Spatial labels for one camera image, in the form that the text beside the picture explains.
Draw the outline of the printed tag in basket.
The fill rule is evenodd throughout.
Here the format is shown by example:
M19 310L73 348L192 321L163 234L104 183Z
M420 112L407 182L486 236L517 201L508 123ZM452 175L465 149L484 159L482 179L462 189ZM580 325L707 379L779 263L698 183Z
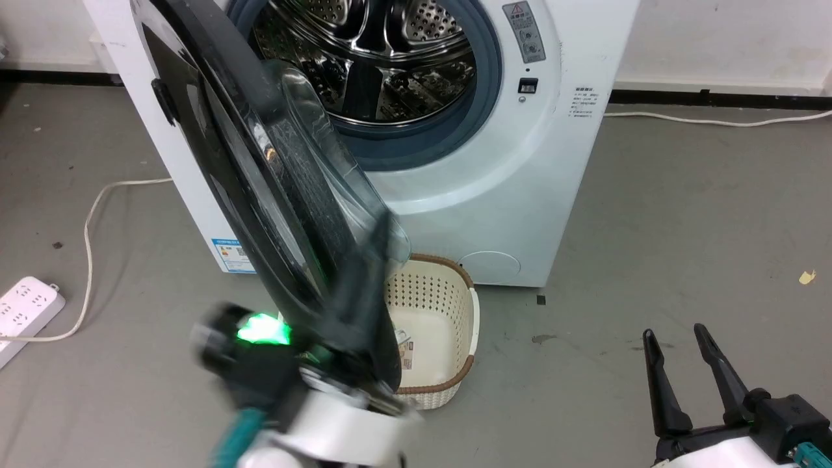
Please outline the printed tag in basket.
M405 331L405 329L403 328L397 328L395 330L395 337L398 343L399 358L401 359L401 365L403 370L412 370L414 353L413 337L411 337L410 333Z

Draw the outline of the grey warning sticker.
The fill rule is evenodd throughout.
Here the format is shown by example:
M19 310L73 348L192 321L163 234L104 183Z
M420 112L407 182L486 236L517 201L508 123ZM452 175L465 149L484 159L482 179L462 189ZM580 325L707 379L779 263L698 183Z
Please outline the grey warning sticker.
M502 5L509 27L516 38L518 49L524 63L536 63L546 60L543 39L538 29L537 19L527 0Z

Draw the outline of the round drain filter cover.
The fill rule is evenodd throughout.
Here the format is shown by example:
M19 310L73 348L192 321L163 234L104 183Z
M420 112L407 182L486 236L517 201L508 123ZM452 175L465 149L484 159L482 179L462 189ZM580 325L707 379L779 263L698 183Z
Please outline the round drain filter cover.
M457 260L475 284L518 285L521 264L516 257L497 251L473 252Z

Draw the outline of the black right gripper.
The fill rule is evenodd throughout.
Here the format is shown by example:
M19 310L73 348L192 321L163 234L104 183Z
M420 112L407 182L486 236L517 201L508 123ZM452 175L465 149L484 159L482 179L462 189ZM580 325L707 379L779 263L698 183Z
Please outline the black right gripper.
M694 325L702 358L713 373L725 424L695 428L679 406L653 330L642 334L647 384L658 438L655 465L832 465L832 420L808 400L750 391L708 328Z

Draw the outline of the grey-blue rubber door gasket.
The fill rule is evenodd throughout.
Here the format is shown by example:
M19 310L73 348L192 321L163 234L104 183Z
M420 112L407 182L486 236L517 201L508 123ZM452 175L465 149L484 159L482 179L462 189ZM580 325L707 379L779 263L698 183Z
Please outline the grey-blue rubber door gasket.
M448 110L427 120L398 127L345 123L324 109L339 136L366 171L406 171L448 157L475 137L495 107L502 78L501 50L484 4L481 0L439 2L457 18L470 42L475 58L474 86ZM268 61L255 50L249 37L255 13L265 3L267 0L227 0L225 12L255 55Z

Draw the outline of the black round glass washer door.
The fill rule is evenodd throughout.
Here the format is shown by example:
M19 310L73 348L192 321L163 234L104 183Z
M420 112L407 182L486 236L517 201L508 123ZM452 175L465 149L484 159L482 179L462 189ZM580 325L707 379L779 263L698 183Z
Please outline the black round glass washer door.
M214 0L131 0L151 86L276 311L323 313L348 255L389 234L384 283L412 249L300 68L262 61Z

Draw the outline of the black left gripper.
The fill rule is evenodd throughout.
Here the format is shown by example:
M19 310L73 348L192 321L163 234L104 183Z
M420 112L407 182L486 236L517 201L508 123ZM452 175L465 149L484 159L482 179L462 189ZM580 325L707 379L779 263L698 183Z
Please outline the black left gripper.
M392 217L381 213L344 257L330 302L330 349L336 373L349 382L395 392L398 344L384 300ZM282 320L220 303L193 327L191 343L235 410L258 411L266 423L293 423L300 414L310 387Z

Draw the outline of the cream plastic laundry basket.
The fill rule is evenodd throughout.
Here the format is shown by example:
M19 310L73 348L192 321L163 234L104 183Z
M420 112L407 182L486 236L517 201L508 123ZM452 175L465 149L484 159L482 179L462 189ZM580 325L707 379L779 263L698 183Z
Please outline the cream plastic laundry basket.
M422 411L449 403L475 364L480 302L475 284L457 263L413 254L386 283L393 327L414 340L413 369L403 370L399 400Z

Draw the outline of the white front-load washing machine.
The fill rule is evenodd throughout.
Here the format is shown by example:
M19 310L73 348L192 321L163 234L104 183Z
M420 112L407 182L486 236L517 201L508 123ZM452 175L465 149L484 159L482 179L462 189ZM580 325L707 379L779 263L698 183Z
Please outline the white front-load washing machine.
M420 168L371 172L414 253L455 261L504 252L514 287L547 283L641 0L527 0L546 60L524 63L502 5L481 0L497 33L502 78L481 130ZM574 89L599 94L592 118L570 118Z

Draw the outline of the white text label sticker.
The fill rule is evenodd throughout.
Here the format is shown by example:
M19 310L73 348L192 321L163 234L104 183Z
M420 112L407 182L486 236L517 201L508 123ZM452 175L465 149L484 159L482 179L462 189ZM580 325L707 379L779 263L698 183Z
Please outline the white text label sticker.
M568 116L592 118L598 108L599 94L590 86L578 86L571 95Z

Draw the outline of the blue energy label sticker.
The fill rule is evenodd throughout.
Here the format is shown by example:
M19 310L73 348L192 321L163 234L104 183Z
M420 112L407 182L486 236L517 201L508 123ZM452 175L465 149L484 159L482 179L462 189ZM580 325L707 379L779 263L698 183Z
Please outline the blue energy label sticker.
M220 269L233 274L255 274L252 262L237 239L212 238Z

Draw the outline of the stainless steel washer drum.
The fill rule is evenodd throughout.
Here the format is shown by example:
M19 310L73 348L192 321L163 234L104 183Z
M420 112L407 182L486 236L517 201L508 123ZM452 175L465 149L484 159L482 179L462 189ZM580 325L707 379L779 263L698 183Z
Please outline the stainless steel washer drum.
M264 59L300 68L346 124L417 124L475 85L469 39L439 0L266 0L249 37Z

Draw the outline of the white power strip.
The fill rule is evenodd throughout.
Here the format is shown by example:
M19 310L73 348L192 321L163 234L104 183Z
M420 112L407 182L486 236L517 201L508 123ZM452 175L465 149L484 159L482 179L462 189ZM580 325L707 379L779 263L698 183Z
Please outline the white power strip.
M9 337L35 337L64 308L59 287L33 276L19 279L0 296L0 370L25 346Z

